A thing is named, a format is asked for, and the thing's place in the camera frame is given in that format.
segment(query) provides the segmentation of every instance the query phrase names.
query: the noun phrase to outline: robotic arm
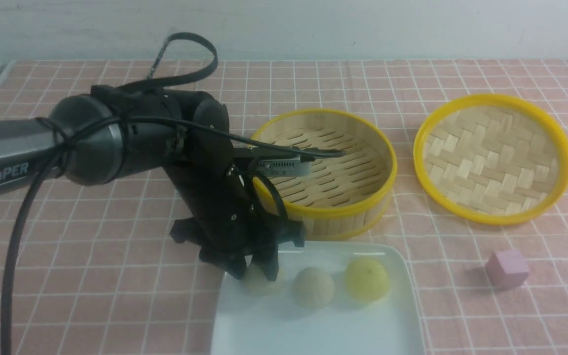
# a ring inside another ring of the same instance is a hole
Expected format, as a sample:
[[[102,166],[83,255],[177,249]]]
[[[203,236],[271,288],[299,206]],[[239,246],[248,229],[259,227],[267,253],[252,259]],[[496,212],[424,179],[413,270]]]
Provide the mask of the robotic arm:
[[[199,43],[214,60],[182,76],[152,78],[172,40]],[[218,65],[216,49],[205,38],[180,33],[167,38],[147,79],[62,99],[48,117],[0,121],[0,195],[29,186],[13,227],[1,297],[1,353],[11,352],[14,265],[25,218],[40,183],[65,176],[83,186],[106,184],[148,169],[163,168],[192,212],[176,220],[171,237],[201,247],[199,258],[240,279],[246,256],[275,280],[278,245],[304,245],[301,222],[286,215],[267,176],[308,174],[315,159],[344,151],[299,149],[252,141],[229,133],[227,108],[206,92],[167,87],[206,78]],[[250,144],[234,148],[232,140]],[[265,211],[253,186],[261,180],[278,215]]]

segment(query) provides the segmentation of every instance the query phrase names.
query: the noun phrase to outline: black cable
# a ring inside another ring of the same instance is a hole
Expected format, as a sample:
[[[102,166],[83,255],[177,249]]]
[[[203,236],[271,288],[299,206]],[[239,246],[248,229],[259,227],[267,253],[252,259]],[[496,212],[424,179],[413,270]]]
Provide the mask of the black cable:
[[[346,154],[346,152],[343,151],[343,150],[322,149],[322,150],[304,151],[304,150],[297,149],[297,148],[290,148],[288,146],[279,146],[279,145],[274,145],[274,144],[268,144],[268,143],[260,142],[260,141],[257,141],[257,140],[247,139],[245,137],[241,137],[241,136],[238,136],[238,135],[233,135],[232,133],[227,133],[225,131],[219,131],[219,130],[216,130],[215,128],[203,126],[202,124],[194,123],[194,122],[191,122],[191,121],[176,120],[176,119],[171,119],[171,118],[167,118],[167,117],[158,117],[158,116],[153,116],[153,115],[137,115],[137,116],[130,117],[128,119],[128,122],[129,123],[131,123],[131,122],[132,123],[138,123],[139,121],[134,121],[136,119],[146,119],[146,120],[149,120],[149,121],[145,121],[147,123],[159,123],[159,124],[164,124],[164,125],[167,125],[167,126],[180,125],[180,126],[185,126],[185,127],[189,127],[189,128],[197,128],[199,130],[206,131],[206,132],[211,133],[213,135],[225,137],[227,139],[235,140],[235,141],[240,142],[240,143],[255,145],[255,146],[259,146],[261,148],[267,148],[267,149],[271,149],[271,150],[285,151],[286,153],[293,153],[293,154],[296,154],[296,155],[297,154],[298,155],[304,155],[306,157],[314,157],[314,158],[317,158],[317,159],[338,158],[338,157],[343,157]]]
[[[12,294],[14,286],[14,267],[19,256],[19,246],[21,244],[23,227],[25,227],[25,221],[28,218],[32,202],[34,201],[34,197],[36,197],[38,189],[41,187],[41,184],[43,184],[43,181],[49,174],[50,170],[56,165],[60,157],[60,153],[54,154],[54,156],[41,168],[34,180],[32,180],[32,184],[30,184],[30,188],[25,194],[25,198],[23,198],[23,202],[19,208],[19,213],[14,221],[1,286],[0,345],[2,355],[10,355],[12,351]]]
[[[45,121],[45,119],[39,117],[38,121]],[[32,202],[38,193],[38,189],[43,184],[43,181],[47,178],[52,168],[56,166],[57,162],[63,157],[64,153],[73,144],[78,142],[85,137],[92,135],[93,133],[101,130],[104,127],[110,126],[111,124],[119,123],[122,121],[119,117],[111,117],[104,119],[103,121],[98,121],[96,123],[90,124],[85,129],[74,134],[72,137],[67,139],[65,132],[63,130],[54,130],[59,135],[64,135],[62,144],[59,144],[55,148],[54,155],[47,160],[45,165],[43,165],[38,172],[38,174],[32,180],[28,192],[23,198],[19,212],[16,215],[14,221],[13,229],[10,234],[10,242],[8,244],[6,263],[4,265],[4,274],[1,285],[1,310],[0,310],[0,351],[1,355],[11,355],[12,354],[12,297],[14,289],[14,267],[16,266],[16,261],[19,256],[19,248],[21,245],[21,238],[23,235],[23,228],[25,227],[25,222],[27,221],[28,215],[30,213],[30,208],[32,207]]]
[[[39,118],[40,122],[45,123],[46,119]],[[27,217],[30,213],[30,208],[32,207],[32,202],[38,193],[38,189],[43,184],[43,181],[47,178],[48,174],[57,165],[60,159],[62,159],[63,155],[68,151],[70,148],[74,146],[75,143],[79,142],[82,139],[96,133],[97,131],[108,127],[112,124],[119,124],[119,123],[156,123],[156,124],[163,124],[164,126],[169,127],[177,127],[177,126],[187,126],[189,128],[196,128],[198,130],[203,130],[210,132],[214,135],[219,135],[222,137],[226,137],[231,140],[235,140],[241,143],[252,144],[255,146],[261,146],[263,148],[269,148],[273,150],[280,150],[286,151],[288,153],[295,153],[300,155],[307,155],[315,158],[330,158],[330,157],[340,157],[345,154],[344,151],[339,150],[324,150],[324,151],[313,151],[312,153],[304,152],[302,150],[294,149],[294,148],[287,148],[284,146],[277,146],[273,144],[268,144],[264,142],[259,142],[251,139],[246,139],[241,136],[233,135],[231,133],[218,131],[207,126],[203,126],[201,124],[193,123],[190,121],[172,119],[167,117],[157,117],[157,116],[136,116],[136,117],[129,117],[126,119],[122,119],[121,117],[109,117],[107,119],[103,119],[102,121],[97,121],[89,126],[86,126],[83,130],[75,133],[72,137],[66,137],[65,132],[58,128],[54,128],[54,132],[58,135],[63,136],[63,143],[59,144],[55,148],[54,155],[47,160],[45,165],[41,167],[40,171],[32,180],[32,184],[30,184],[30,188],[23,198],[23,202],[21,207],[19,208],[19,212],[17,214],[16,220],[14,221],[13,230],[10,236],[10,242],[7,249],[6,255],[6,263],[4,266],[4,275],[1,287],[1,312],[0,312],[0,350],[1,355],[10,355],[12,351],[12,298],[13,298],[13,288],[14,288],[14,267],[16,265],[16,261],[18,259],[21,238],[23,234],[23,228],[25,227],[25,222],[27,221]],[[257,164],[257,160],[255,160],[251,165]],[[249,175],[255,176],[259,179],[266,189],[271,194],[273,201],[275,202],[275,206],[277,208],[278,214],[280,216],[280,231],[286,230],[286,221],[288,220],[288,214],[286,212],[286,207],[284,206],[284,201],[282,200],[280,194],[278,193],[275,185],[262,173],[259,171],[249,171]]]
[[[205,79],[212,73],[214,73],[216,67],[218,67],[218,54],[216,53],[216,48],[207,39],[190,32],[180,32],[178,34],[170,35],[166,39],[162,50],[155,59],[155,64],[153,65],[153,67],[151,67],[151,70],[159,64],[159,61],[161,61],[162,57],[164,56],[165,48],[167,47],[168,43],[172,42],[173,40],[188,40],[190,42],[198,43],[208,49],[214,56],[214,59],[212,59],[212,62],[210,62],[207,67],[196,70],[195,72],[190,72],[189,74],[133,81],[132,83],[124,84],[118,88],[120,90],[123,90],[124,92],[138,92],[162,87],[173,87],[178,85],[196,83],[197,81]]]

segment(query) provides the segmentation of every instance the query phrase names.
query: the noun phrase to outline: pink tablecloth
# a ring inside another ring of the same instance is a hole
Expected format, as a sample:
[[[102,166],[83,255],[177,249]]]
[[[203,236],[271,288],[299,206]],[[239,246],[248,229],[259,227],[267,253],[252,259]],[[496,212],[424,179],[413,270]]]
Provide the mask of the pink tablecloth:
[[[0,86],[0,119],[46,115],[93,83],[142,78],[149,64],[18,62]],[[158,74],[199,65],[167,62]],[[356,240],[391,245],[407,260],[429,354],[568,355],[568,192],[532,222],[488,227],[437,206],[412,168],[426,115],[466,94],[518,95],[568,133],[568,61],[227,61],[191,88],[228,105],[233,133],[318,106],[353,112],[386,133],[399,157],[394,204]],[[0,280],[21,199],[0,197]],[[221,272],[197,262],[195,247],[167,238],[172,219],[188,213],[162,171],[94,188],[43,185],[16,274],[19,353],[209,353]],[[482,266],[511,247],[527,257],[530,278],[493,292]]]

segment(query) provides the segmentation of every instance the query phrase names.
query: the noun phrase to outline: black strap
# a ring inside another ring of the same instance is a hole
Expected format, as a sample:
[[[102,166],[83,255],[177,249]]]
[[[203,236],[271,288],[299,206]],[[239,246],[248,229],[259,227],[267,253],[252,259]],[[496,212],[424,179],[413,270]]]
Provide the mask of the black strap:
[[[124,84],[118,88],[120,90],[124,90],[124,92],[138,92],[153,90],[155,88],[173,87],[176,85],[196,83],[197,81],[203,80],[214,73],[214,70],[216,70],[216,67],[218,67],[218,53],[216,53],[216,48],[214,48],[214,45],[207,39],[190,32],[179,32],[178,34],[170,35],[166,39],[164,47],[160,52],[160,56],[157,57],[155,63],[159,63],[159,61],[161,60],[161,57],[164,55],[165,46],[167,45],[167,43],[170,43],[174,40],[188,40],[190,42],[198,43],[208,49],[214,55],[214,59],[212,59],[212,62],[209,63],[207,67],[196,70],[195,72],[190,72],[190,74],[133,81],[133,83]]]

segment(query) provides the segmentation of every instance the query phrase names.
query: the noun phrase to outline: yellow rim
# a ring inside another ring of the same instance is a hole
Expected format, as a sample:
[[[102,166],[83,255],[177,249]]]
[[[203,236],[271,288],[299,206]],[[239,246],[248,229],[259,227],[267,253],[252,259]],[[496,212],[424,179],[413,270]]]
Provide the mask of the yellow rim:
[[[495,216],[487,215],[483,213],[478,213],[465,207],[461,207],[442,195],[433,182],[428,178],[426,174],[426,169],[424,167],[424,144],[428,135],[431,133],[433,128],[444,119],[449,114],[462,110],[468,107],[474,106],[498,106],[517,110],[518,112],[531,117],[537,123],[539,123],[549,134],[549,137],[554,141],[556,149],[558,150],[558,156],[560,158],[561,167],[560,175],[558,181],[554,186],[552,192],[536,207],[527,210],[522,213],[515,215],[506,216]],[[516,97],[500,95],[500,94],[479,94],[479,95],[469,95],[450,101],[450,103],[444,104],[442,107],[435,110],[429,117],[424,121],[422,127],[418,131],[415,137],[415,143],[413,145],[413,165],[415,166],[415,173],[426,191],[438,204],[442,205],[445,209],[459,215],[468,220],[474,222],[480,222],[485,224],[518,224],[525,222],[536,216],[539,216],[544,211],[553,206],[556,201],[562,196],[564,191],[568,186],[568,139],[559,124],[545,111],[537,106],[523,101]]]
[[[381,198],[383,198],[383,196],[385,196],[388,193],[388,191],[391,189],[391,186],[394,183],[394,180],[396,179],[396,174],[397,174],[397,159],[396,159],[396,153],[394,152],[394,148],[391,146],[390,141],[383,134],[383,132],[381,132],[378,128],[376,128],[375,126],[373,126],[369,122],[365,121],[364,119],[362,119],[362,118],[360,118],[356,115],[349,114],[347,112],[343,112],[343,111],[340,111],[340,110],[330,110],[328,108],[307,108],[305,110],[297,110],[297,111],[288,112],[288,113],[285,113],[285,114],[282,114],[282,115],[278,115],[278,117],[271,119],[271,121],[264,124],[264,126],[262,126],[259,130],[255,131],[255,133],[252,135],[251,139],[259,140],[258,137],[261,135],[262,131],[266,130],[267,128],[269,128],[269,126],[271,126],[271,124],[274,124],[277,121],[280,121],[282,119],[286,119],[287,117],[291,117],[292,115],[310,114],[310,113],[317,113],[317,112],[344,115],[344,116],[347,116],[351,119],[355,119],[362,124],[365,124],[369,128],[372,128],[372,130],[374,130],[376,132],[376,134],[379,135],[381,137],[381,139],[383,139],[385,144],[387,144],[388,148],[390,149],[391,166],[392,166],[391,171],[390,171],[390,177],[385,181],[385,184],[383,184],[383,186],[381,186],[381,188],[378,191],[376,191],[376,193],[374,193],[372,196],[369,196],[368,198],[366,198],[363,201],[356,202],[356,204],[343,206],[343,207],[335,207],[333,209],[318,209],[317,207],[300,206],[300,205],[291,204],[291,202],[284,201],[284,206],[286,207],[286,210],[289,211],[289,212],[294,212],[294,213],[297,213],[299,215],[307,216],[307,217],[310,217],[310,218],[339,217],[339,216],[352,215],[352,214],[367,211],[372,206],[377,204],[377,202],[380,201]],[[257,192],[263,198],[266,197],[269,202],[271,202],[271,203],[273,202],[273,198],[271,198],[271,195],[268,193],[266,186],[264,186],[264,184],[262,184],[262,182],[260,182],[260,180],[254,178],[253,184],[255,186],[255,189],[257,189]]]

